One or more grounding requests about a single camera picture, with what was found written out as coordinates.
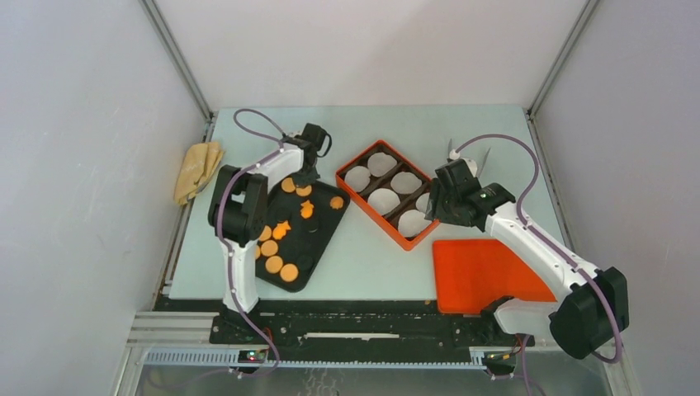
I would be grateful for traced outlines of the orange cookie box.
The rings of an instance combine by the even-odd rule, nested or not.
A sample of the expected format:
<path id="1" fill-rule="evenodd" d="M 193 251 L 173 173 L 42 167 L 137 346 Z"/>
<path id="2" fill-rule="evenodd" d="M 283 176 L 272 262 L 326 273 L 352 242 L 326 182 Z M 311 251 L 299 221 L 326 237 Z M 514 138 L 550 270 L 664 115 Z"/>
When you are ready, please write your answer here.
<path id="1" fill-rule="evenodd" d="M 413 250 L 438 225 L 424 219 L 430 177 L 384 140 L 335 172 L 337 185 L 405 251 Z"/>

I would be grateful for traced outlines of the black cookie tray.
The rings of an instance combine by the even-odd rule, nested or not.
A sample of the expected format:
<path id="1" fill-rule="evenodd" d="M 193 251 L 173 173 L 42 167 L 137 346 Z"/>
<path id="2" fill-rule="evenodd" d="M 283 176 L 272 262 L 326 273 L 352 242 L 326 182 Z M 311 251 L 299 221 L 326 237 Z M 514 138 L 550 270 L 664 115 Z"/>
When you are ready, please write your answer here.
<path id="1" fill-rule="evenodd" d="M 288 263 L 296 264 L 298 256 L 308 255 L 314 258 L 315 264 L 311 271 L 300 272 L 296 280 L 287 283 L 281 279 L 279 272 L 270 274 L 265 270 L 267 257 L 261 255 L 258 260 L 255 260 L 256 277 L 282 290 L 295 293 L 306 287 L 319 265 L 345 215 L 349 204 L 349 195 L 336 186 L 316 181 L 312 184 L 313 191 L 309 196 L 299 197 L 296 193 L 284 192 L 281 189 L 282 181 L 272 188 L 268 197 L 265 225 L 269 225 L 273 229 L 278 223 L 288 220 L 291 231 L 282 240 L 271 238 L 277 242 L 279 247 L 275 256 L 281 257 L 285 265 Z M 341 210 L 333 210 L 329 206 L 330 200 L 335 196 L 341 196 L 345 200 L 345 206 Z M 307 233 L 302 226 L 304 219 L 300 217 L 300 204 L 306 200 L 310 200 L 315 206 L 314 214 L 311 217 L 319 221 L 319 229 L 315 233 Z"/>

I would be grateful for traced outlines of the black sandwich cookie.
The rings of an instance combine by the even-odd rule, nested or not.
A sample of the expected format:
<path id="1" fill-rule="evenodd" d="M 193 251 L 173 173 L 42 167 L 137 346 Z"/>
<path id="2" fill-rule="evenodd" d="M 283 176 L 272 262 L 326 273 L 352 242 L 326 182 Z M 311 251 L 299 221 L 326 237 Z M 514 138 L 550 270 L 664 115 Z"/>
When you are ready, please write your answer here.
<path id="1" fill-rule="evenodd" d="M 302 226 L 307 233 L 315 233 L 319 229 L 319 221 L 314 218 L 304 219 L 302 221 Z"/>
<path id="2" fill-rule="evenodd" d="M 311 271 L 314 267 L 315 260 L 308 255 L 300 255 L 296 258 L 296 266 L 300 272 Z"/>

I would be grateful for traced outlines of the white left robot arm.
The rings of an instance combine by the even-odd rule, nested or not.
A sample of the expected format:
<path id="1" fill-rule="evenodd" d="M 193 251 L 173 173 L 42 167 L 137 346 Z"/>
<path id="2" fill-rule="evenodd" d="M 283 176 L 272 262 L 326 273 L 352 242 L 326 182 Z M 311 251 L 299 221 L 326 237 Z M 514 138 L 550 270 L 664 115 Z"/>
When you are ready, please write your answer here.
<path id="1" fill-rule="evenodd" d="M 278 148 L 247 167 L 222 167 L 212 196 L 210 216 L 225 258 L 227 309 L 235 311 L 229 333 L 251 343 L 261 332 L 260 320 L 249 312 L 259 300 L 256 289 L 256 246 L 267 218 L 268 193 L 290 178 L 293 191 L 311 192 L 319 180 L 316 163 L 331 145 L 330 134 L 308 124 L 298 135 L 286 136 Z"/>

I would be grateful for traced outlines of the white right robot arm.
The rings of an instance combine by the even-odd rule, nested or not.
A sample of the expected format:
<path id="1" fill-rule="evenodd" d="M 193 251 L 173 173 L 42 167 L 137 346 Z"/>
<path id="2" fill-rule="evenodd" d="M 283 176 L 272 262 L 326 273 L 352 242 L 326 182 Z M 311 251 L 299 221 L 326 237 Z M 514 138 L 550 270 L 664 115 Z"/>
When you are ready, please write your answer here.
<path id="1" fill-rule="evenodd" d="M 480 322 L 480 334 L 500 345 L 512 334 L 548 335 L 569 356 L 608 364 L 623 355 L 629 326 L 627 278 L 602 270 L 554 240 L 498 183 L 482 186 L 467 162 L 452 160 L 431 181 L 427 219 L 477 228 L 501 242 L 544 282 L 553 303 L 507 298 Z"/>

